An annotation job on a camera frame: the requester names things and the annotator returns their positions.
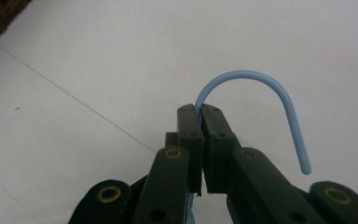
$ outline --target white surface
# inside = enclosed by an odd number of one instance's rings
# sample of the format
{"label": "white surface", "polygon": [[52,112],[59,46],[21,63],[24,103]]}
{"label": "white surface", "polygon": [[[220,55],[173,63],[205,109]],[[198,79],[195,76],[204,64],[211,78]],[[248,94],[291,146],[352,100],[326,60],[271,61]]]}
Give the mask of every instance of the white surface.
{"label": "white surface", "polygon": [[[177,107],[238,69],[290,93],[313,173],[299,170],[279,98],[255,81],[207,100],[242,145],[304,190],[358,192],[358,1],[33,1],[0,37],[0,223],[65,223],[94,184],[133,183]],[[229,223],[225,207],[197,199],[198,223]]]}

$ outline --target bent wire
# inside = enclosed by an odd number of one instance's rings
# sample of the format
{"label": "bent wire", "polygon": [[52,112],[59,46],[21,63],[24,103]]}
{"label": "bent wire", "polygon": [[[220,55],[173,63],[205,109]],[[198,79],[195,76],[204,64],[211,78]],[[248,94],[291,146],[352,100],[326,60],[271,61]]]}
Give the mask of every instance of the bent wire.
{"label": "bent wire", "polygon": [[300,127],[298,125],[296,111],[295,108],[293,107],[292,100],[290,99],[289,94],[286,92],[283,86],[272,77],[269,77],[265,74],[255,71],[239,70],[239,71],[228,72],[219,77],[214,78],[204,87],[199,97],[197,98],[195,109],[197,115],[199,116],[199,119],[200,119],[201,106],[205,102],[208,94],[218,85],[226,81],[237,79],[237,78],[249,78],[249,79],[263,82],[264,84],[271,87],[281,98],[284,110],[286,112],[287,120],[289,121],[290,131],[292,132],[293,140],[295,142],[296,153],[297,153],[298,161],[300,163],[301,171],[304,175],[309,175],[311,173],[310,160],[308,158],[304,140],[300,131]]}

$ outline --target blue plastic rod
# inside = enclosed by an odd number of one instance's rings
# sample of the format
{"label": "blue plastic rod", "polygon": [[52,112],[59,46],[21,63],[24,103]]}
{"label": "blue plastic rod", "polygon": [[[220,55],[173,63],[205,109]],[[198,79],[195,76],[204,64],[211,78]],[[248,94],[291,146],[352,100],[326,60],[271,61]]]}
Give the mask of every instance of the blue plastic rod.
{"label": "blue plastic rod", "polygon": [[283,86],[272,77],[255,71],[239,70],[228,72],[219,77],[214,78],[208,83],[208,85],[204,87],[197,99],[195,107],[199,118],[201,106],[204,104],[208,94],[218,85],[236,78],[249,78],[263,82],[264,84],[271,87],[278,94],[283,103],[287,120],[289,121],[290,131],[292,132],[293,140],[295,142],[297,157],[300,163],[301,171],[304,175],[309,175],[311,173],[310,160],[308,159],[307,150],[305,148],[301,130],[298,125],[296,111],[293,107],[292,100],[290,99],[289,94],[286,92]]}

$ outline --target light blue wire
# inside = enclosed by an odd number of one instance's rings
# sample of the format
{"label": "light blue wire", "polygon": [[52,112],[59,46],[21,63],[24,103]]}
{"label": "light blue wire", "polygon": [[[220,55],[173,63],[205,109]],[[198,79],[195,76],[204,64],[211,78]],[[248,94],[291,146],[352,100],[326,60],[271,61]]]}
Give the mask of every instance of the light blue wire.
{"label": "light blue wire", "polygon": [[293,140],[295,142],[297,157],[298,161],[300,162],[301,171],[304,175],[309,175],[311,173],[310,160],[308,159],[307,150],[304,145],[304,140],[300,131],[300,127],[298,126],[296,111],[293,107],[292,100],[290,99],[289,94],[286,92],[283,86],[281,86],[281,84],[279,84],[279,82],[272,77],[255,71],[240,70],[228,72],[219,77],[214,78],[208,83],[208,85],[204,87],[196,101],[195,107],[199,118],[201,106],[205,102],[208,94],[218,85],[236,78],[249,78],[257,80],[263,82],[264,84],[275,90],[275,92],[281,98],[284,110],[286,112],[287,120],[289,121],[290,131],[292,132]]}

